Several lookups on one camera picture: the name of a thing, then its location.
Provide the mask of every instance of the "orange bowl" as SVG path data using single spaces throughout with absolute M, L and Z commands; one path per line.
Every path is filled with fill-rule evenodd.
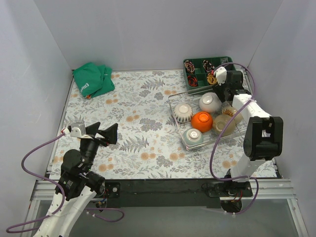
M 213 118 L 208 112 L 198 112 L 192 117 L 191 125 L 193 128 L 201 132 L 207 132 L 211 130 L 213 124 Z

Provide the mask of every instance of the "metal wire basket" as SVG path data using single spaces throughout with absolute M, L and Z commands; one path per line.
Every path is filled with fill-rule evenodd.
M 244 87 L 249 88 L 248 79 L 244 80 Z M 172 116 L 179 129 L 182 143 L 184 144 L 184 146 L 186 147 L 188 151 L 198 149 L 206 145 L 214 144 L 218 137 L 218 134 L 213 129 L 211 129 L 210 131 L 203 133 L 203 143 L 200 143 L 197 145 L 188 145 L 184 140 L 183 134 L 186 130 L 188 130 L 189 128 L 192 128 L 191 122 L 189 121 L 186 123 L 179 123 L 175 119 L 173 111 L 174 111 L 174 108 L 177 106 L 177 104 L 186 103 L 192 107 L 193 114 L 200 112 L 201 109 L 199 107 L 199 100 L 201 98 L 201 95 L 207 92 L 214 92 L 212 89 L 212 86 L 205 86 L 203 88 L 193 89 L 190 91 L 185 91 L 185 92 L 181 92 L 181 93 L 169 96 L 169 105 L 170 105 Z M 223 103 L 221 109 L 211 114 L 212 117 L 215 118 L 218 115 L 220 115 L 222 113 L 222 108 L 227 105 L 229 105 L 228 102 Z M 247 123 L 245 120 L 242 120 L 239 124 L 236 125 L 236 128 L 231 135 L 222 137 L 220 141 L 244 136 L 246 133 L 246 130 L 247 130 Z

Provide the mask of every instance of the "floral tablecloth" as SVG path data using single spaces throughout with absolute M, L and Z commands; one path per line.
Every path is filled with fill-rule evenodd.
M 186 151 L 171 116 L 168 96 L 186 91 L 181 71 L 113 73 L 115 90 L 85 99 L 74 84 L 64 126 L 97 121 L 100 129 L 118 123 L 118 143 L 100 147 L 92 170 L 106 179 L 209 178 L 212 145 Z M 242 138 L 223 141 L 217 147 L 214 173 L 224 177 L 240 159 Z M 59 179 L 64 153 L 79 149 L 79 139 L 62 137 L 58 141 L 50 178 Z M 276 177 L 271 161 L 260 166 L 257 177 Z

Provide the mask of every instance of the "black bracket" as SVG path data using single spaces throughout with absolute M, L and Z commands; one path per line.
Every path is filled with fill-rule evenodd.
M 270 134 L 263 137 L 262 131 Z M 271 160 L 282 152 L 283 120 L 280 117 L 251 117 L 243 142 L 243 149 L 251 161 Z
M 214 91 L 222 101 L 232 102 L 235 95 L 249 94 L 250 92 L 243 88 L 243 74 L 241 71 L 227 71 L 225 83 L 214 86 Z

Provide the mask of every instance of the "patterned bowl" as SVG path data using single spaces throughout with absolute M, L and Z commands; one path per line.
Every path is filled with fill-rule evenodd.
M 189 122 L 193 115 L 191 106 L 185 103 L 178 104 L 173 113 L 178 122 Z
M 234 116 L 235 113 L 237 113 L 237 109 L 235 109 L 234 107 L 228 105 L 226 107 L 224 107 L 222 109 L 222 114 L 224 115 L 229 115 L 230 117 Z M 235 118 L 234 121 L 236 124 L 240 123 L 243 120 L 243 117 L 241 115 L 241 113 L 239 113 Z

